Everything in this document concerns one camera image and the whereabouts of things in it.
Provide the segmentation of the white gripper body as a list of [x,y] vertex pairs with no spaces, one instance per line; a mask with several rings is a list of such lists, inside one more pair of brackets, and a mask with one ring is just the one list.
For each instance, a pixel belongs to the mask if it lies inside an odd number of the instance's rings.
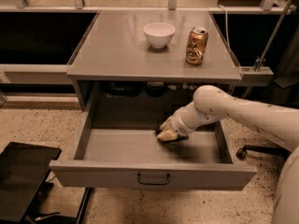
[[179,113],[175,113],[171,117],[170,130],[177,136],[188,136],[190,133],[195,131],[194,128],[190,128],[183,121]]

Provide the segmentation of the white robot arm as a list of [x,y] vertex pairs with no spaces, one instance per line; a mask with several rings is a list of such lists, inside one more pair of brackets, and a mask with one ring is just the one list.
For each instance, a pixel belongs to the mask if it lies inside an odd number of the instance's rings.
[[271,224],[299,224],[299,110],[236,98],[211,85],[199,87],[192,101],[161,126],[158,138],[173,141],[198,127],[232,119],[287,149]]

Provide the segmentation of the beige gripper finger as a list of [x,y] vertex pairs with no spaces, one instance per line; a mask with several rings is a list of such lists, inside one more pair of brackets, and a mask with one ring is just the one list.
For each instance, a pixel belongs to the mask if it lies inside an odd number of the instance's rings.
[[166,121],[164,121],[161,125],[160,125],[160,131],[163,131],[164,129],[166,129],[167,127],[169,127],[169,123],[171,122],[172,116],[170,116]]
[[178,134],[174,133],[170,129],[165,129],[165,130],[159,132],[159,134],[157,135],[157,137],[161,141],[174,141],[174,140],[176,140],[178,138]]

